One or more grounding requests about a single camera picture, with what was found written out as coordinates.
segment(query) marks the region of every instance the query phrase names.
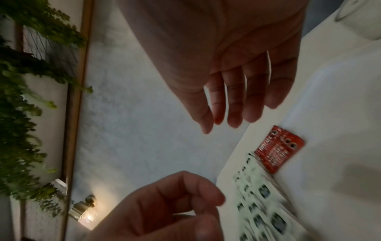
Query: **green plant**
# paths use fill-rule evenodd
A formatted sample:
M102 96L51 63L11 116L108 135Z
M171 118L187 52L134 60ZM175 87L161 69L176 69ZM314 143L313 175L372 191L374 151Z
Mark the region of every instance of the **green plant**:
M70 17L51 8L48 0L1 0L0 14L12 18L19 25L35 29L44 37L58 43L83 47L86 39L69 24Z
M25 11L33 3L40 6L36 5ZM21 24L29 21L27 26L36 28L43 35L61 43L84 45L84 38L73 27L62 25L60 20L53 17L59 16L68 20L65 14L52 9L48 15L34 12L37 9L44 9L46 12L50 7L45 0L2 0L0 17L2 14L15 17ZM26 19L30 12L32 17L40 14L41 19L30 22ZM53 30L62 30L64 35L55 34ZM40 151L41 141L33 136L36 124L31 121L31 117L40 116L42 110L28 103L25 97L31 96L51 108L56 106L33 92L23 75L30 73L49 76L58 83L68 83L88 92L92 92L92 89L82 87L66 72L56 69L46 61L15 51L5 44L6 41L0 36L0 195L12 196L17 200L35 200L42 210L56 216L62 212L59 202L64 200L64 196L51 184L42 185L39 178L31 174L33 168L45 168L43 162L46 154Z

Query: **wire mesh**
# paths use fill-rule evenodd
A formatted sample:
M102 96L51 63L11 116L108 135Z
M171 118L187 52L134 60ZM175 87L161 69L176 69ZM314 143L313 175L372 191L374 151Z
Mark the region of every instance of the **wire mesh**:
M59 70L77 77L79 49L66 46L43 37L32 28L23 28L23 51L45 60Z

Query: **pile of packets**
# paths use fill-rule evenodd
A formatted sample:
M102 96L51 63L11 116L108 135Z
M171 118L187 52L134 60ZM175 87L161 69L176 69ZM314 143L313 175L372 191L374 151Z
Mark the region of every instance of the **pile of packets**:
M271 176L303 146L300 137L274 126L259 148L247 154L242 170L233 177L240 241L311 240Z

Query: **wall sconce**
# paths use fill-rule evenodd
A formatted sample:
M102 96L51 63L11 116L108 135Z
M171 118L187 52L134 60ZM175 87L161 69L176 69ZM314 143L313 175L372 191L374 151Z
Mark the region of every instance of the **wall sconce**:
M69 216L73 217L88 229L93 230L94 220L98 215L98 212L94 210L97 202L95 196L90 195L85 199L85 202L81 201L74 204L69 211Z

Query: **wooden beam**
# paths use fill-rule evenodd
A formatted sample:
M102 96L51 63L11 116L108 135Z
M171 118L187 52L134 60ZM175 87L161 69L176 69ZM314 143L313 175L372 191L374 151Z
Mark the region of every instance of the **wooden beam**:
M78 63L78 78L80 85L85 85L87 56L91 35L91 23L94 9L94 0L84 0L81 33L88 39L86 46L80 49ZM75 160L75 146L77 142L79 114L81 110L82 91L69 86L66 107L65 140L63 149L63 175L67 184L67 196L63 208L63 219L61 225L61 241L65 241L67 218L71 203L71 190L73 185L73 169Z

